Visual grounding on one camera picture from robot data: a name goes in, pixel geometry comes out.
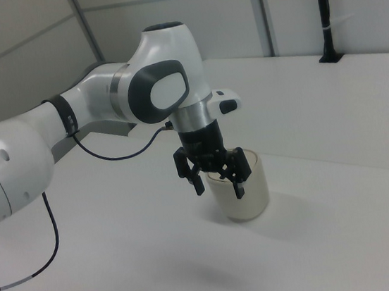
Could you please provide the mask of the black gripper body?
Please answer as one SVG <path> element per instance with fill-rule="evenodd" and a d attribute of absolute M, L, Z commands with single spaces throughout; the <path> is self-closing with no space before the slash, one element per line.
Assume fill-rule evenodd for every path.
<path fill-rule="evenodd" d="M 179 132 L 185 155 L 199 170 L 219 172 L 226 162 L 226 148 L 217 120 L 194 132 Z"/>

